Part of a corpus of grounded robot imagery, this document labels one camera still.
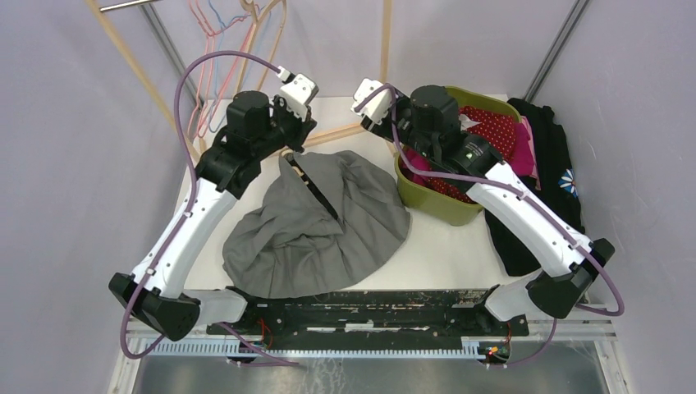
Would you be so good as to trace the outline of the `wooden hanger with grey skirt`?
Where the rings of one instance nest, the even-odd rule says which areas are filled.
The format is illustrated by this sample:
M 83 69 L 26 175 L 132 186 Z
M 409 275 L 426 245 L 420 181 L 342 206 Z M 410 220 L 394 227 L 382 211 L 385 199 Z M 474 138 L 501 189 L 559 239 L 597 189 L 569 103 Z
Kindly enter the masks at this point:
M 295 171 L 296 175 L 306 184 L 309 184 L 309 178 L 306 176 L 304 170 L 297 164 L 291 165 L 292 169 Z

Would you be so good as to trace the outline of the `red polka dot skirt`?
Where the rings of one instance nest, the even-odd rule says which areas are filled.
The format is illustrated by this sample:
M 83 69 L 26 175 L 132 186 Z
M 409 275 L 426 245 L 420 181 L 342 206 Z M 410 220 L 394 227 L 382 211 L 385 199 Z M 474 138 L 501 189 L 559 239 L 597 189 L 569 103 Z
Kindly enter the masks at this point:
M 516 122 L 513 117 L 472 106 L 460 108 L 460 115 L 464 115 L 469 121 L 477 122 L 474 126 L 467 126 L 466 132 L 482 136 L 502 155 L 505 161 L 509 162 L 512 159 L 516 146 Z M 424 183 L 426 187 L 442 195 L 465 204 L 474 204 L 471 198 L 441 178 L 426 177 Z

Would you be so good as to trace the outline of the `magenta pleated skirt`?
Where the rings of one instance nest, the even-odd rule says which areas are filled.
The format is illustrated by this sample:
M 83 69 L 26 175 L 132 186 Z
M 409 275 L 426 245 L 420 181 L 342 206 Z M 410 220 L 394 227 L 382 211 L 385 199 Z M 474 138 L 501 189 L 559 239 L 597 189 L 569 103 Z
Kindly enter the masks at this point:
M 535 186 L 539 190 L 540 186 L 538 186 L 538 171 L 536 167 L 535 153 L 533 152 L 534 146 L 531 125 L 529 124 L 526 117 L 522 116 L 521 122 L 515 123 L 514 126 L 515 143 L 513 147 L 514 149 L 511 151 L 511 160 L 509 161 L 509 163 L 517 175 L 531 177 L 536 182 L 533 183 L 533 186 Z M 500 140 L 500 138 L 498 137 L 494 137 L 494 139 L 498 138 L 498 140 L 500 140 L 502 144 L 507 144 L 507 141 L 511 140 L 511 134 L 508 131 L 506 131 L 506 133 L 507 136 L 505 138 L 501 137 L 503 138 L 502 140 Z M 417 169 L 423 171 L 432 171 L 429 165 L 426 163 L 425 158 L 422 158 L 417 153 L 410 151 L 409 149 L 405 149 L 405 155 L 410 161 L 410 163 L 414 165 Z M 402 173 L 409 181 L 413 181 L 417 185 L 426 186 L 431 189 L 435 187 L 431 187 L 428 184 L 429 180 L 427 180 L 425 177 L 415 175 L 413 172 L 411 172 L 405 164 L 400 163 L 399 165 L 400 169 L 402 170 Z M 442 188 L 434 188 L 433 190 L 443 192 Z

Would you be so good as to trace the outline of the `grey skirt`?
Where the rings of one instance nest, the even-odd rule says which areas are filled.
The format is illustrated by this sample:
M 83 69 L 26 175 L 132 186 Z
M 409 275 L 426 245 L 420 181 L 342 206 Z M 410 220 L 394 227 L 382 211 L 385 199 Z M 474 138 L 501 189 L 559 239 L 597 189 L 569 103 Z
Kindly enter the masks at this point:
M 396 181 L 366 158 L 292 154 L 278 165 L 260 208 L 222 247 L 222 267 L 238 289 L 269 299 L 338 291 L 378 271 L 405 243 L 411 214 Z

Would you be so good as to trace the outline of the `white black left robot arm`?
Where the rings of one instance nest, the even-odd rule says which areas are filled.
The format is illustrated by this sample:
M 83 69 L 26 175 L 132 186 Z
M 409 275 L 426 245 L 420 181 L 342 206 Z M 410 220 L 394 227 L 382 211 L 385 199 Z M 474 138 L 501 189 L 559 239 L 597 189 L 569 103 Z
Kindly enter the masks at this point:
M 193 291 L 185 282 L 203 246 L 223 217 L 260 174 L 260 163 L 283 148 L 302 152 L 317 122 L 314 93 L 238 93 L 228 104 L 227 123 L 195 166 L 182 206 L 156 245 L 131 273 L 115 273 L 108 289 L 138 319 L 170 341 L 197 325 L 227 322 L 252 332 L 258 311 L 234 291 Z

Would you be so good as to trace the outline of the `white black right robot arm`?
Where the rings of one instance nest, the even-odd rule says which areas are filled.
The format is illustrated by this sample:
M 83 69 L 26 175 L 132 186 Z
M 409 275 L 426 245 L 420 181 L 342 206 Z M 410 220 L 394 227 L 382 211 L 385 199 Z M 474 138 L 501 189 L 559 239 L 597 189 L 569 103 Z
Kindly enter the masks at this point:
M 474 325 L 494 335 L 521 314 L 564 319 L 575 308 L 608 317 L 625 302 L 606 269 L 615 252 L 606 239 L 590 240 L 565 222 L 515 174 L 480 135 L 462 131 L 459 106 L 446 88 L 418 87 L 398 94 L 388 83 L 365 79 L 352 110 L 361 126 L 391 141 L 409 170 L 439 178 L 483 206 L 531 252 L 540 267 L 492 287 L 474 312 Z

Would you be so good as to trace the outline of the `olive green laundry basket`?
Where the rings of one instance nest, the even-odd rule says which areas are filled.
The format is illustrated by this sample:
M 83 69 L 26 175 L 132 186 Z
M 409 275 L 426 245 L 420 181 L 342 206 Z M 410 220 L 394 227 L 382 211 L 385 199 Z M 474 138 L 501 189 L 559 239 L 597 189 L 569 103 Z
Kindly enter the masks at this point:
M 513 117 L 515 122 L 520 121 L 519 112 L 506 102 L 509 98 L 507 94 L 479 94 L 455 86 L 446 86 L 445 89 L 448 94 L 457 101 L 460 108 L 472 106 L 489 112 Z M 401 156 L 396 152 L 393 146 L 391 149 L 394 153 L 397 189 L 403 204 L 407 208 L 426 213 L 453 227 L 467 225 L 483 210 L 481 205 L 467 204 L 414 183 L 407 176 L 406 168 L 401 161 Z

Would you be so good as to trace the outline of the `wooden clothes rack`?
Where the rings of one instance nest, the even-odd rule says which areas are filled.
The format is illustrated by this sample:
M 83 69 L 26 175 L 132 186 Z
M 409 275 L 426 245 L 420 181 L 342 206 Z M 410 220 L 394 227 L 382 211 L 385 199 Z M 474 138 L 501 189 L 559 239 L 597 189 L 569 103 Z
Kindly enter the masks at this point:
M 135 74 L 136 78 L 140 81 L 142 86 L 148 92 L 150 98 L 158 106 L 161 113 L 165 116 L 166 120 L 170 123 L 172 129 L 176 129 L 176 117 L 173 112 L 165 103 L 163 97 L 159 93 L 154 83 L 148 77 L 144 68 L 137 61 L 131 48 L 128 46 L 126 41 L 122 38 L 118 32 L 115 25 L 106 17 L 109 11 L 114 11 L 117 9 L 124 9 L 128 7 L 144 7 L 146 1 L 129 1 L 116 4 L 114 6 L 103 7 L 96 1 L 88 1 L 88 8 L 92 11 L 98 23 L 102 26 L 106 35 L 110 38 L 113 45 L 116 47 L 118 52 L 121 54 L 123 59 L 126 61 L 132 72 Z M 391 31 L 392 31 L 392 16 L 393 16 L 393 2 L 383 1 L 382 2 L 382 22 L 381 22 L 381 49 L 380 49 L 380 78 L 385 80 L 388 75 L 388 65 L 389 65 L 389 50 L 391 42 Z M 324 131 L 320 134 L 311 135 L 306 141 L 304 146 L 314 147 L 320 144 L 331 142 L 334 140 L 339 140 L 352 135 L 357 135 L 363 131 L 359 127 L 358 123 L 349 124 L 329 131 Z

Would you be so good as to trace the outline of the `black floral garment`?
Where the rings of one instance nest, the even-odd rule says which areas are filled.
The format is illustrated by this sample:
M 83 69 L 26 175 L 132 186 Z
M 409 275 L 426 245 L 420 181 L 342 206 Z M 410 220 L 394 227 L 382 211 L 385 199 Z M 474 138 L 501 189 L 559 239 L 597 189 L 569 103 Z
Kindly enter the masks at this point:
M 521 172 L 520 179 L 528 188 L 537 186 L 536 196 L 575 230 L 584 233 L 566 133 L 555 122 L 555 113 L 548 106 L 538 107 L 520 98 L 511 98 L 508 103 L 527 118 L 536 158 L 536 171 Z M 493 248 L 507 275 L 522 277 L 540 268 L 532 253 L 500 220 L 488 211 L 484 217 Z

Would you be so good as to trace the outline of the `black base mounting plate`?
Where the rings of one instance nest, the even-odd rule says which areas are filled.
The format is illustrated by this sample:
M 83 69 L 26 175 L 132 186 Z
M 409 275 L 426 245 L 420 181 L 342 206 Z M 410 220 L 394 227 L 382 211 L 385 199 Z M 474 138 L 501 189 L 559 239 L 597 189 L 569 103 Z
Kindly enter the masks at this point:
M 507 323 L 485 316 L 483 289 L 334 291 L 268 299 L 244 294 L 234 329 L 277 357 L 484 359 L 490 347 L 541 341 L 551 321 L 526 313 Z

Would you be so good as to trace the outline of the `left metal wall rail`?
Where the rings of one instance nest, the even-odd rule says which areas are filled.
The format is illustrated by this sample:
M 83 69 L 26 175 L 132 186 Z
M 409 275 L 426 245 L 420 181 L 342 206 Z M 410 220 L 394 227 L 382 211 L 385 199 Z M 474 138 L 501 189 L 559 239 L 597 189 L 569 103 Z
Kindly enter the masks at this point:
M 172 68 L 178 76 L 182 76 L 186 69 L 186 64 L 155 6 L 152 3 L 147 3 L 140 6 L 140 10 Z M 197 86 L 191 76 L 188 76 L 185 80 L 185 91 L 190 99 L 194 100 L 197 104 L 202 104 L 204 102 L 204 97 L 201 93 L 197 92 Z

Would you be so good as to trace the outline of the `metal wall rail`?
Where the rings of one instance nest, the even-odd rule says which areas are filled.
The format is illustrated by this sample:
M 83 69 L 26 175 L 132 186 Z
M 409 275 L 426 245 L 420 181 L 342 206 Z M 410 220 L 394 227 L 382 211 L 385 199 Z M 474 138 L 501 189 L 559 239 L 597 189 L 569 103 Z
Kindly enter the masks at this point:
M 172 68 L 178 76 L 182 76 L 186 69 L 186 64 L 155 6 L 152 3 L 147 3 L 140 6 L 140 10 Z M 204 97 L 201 93 L 197 92 L 197 86 L 191 76 L 188 76 L 185 80 L 185 91 L 190 99 L 194 100 L 197 104 L 202 104 L 204 102 Z
M 561 28 L 557 31 L 556 36 L 548 48 L 533 79 L 531 80 L 529 87 L 525 91 L 525 101 L 533 102 L 535 100 L 539 91 L 543 87 L 546 78 L 549 76 L 552 68 L 560 58 L 563 49 L 567 45 L 572 34 L 575 32 L 577 25 L 584 16 L 590 4 L 590 0 L 576 0 L 573 2 L 571 9 L 561 24 Z

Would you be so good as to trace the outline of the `aluminium rail frame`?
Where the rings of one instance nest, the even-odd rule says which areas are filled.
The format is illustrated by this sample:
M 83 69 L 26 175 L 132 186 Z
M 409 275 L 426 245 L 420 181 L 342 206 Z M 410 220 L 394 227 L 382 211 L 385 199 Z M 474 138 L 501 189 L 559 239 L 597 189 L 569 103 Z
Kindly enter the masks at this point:
M 133 323 L 128 343 L 152 352 L 120 357 L 111 393 L 626 393 L 616 330 L 576 310 L 551 321 L 541 341 L 490 347 L 484 359 L 439 357 L 277 357 L 218 326 L 179 341 Z

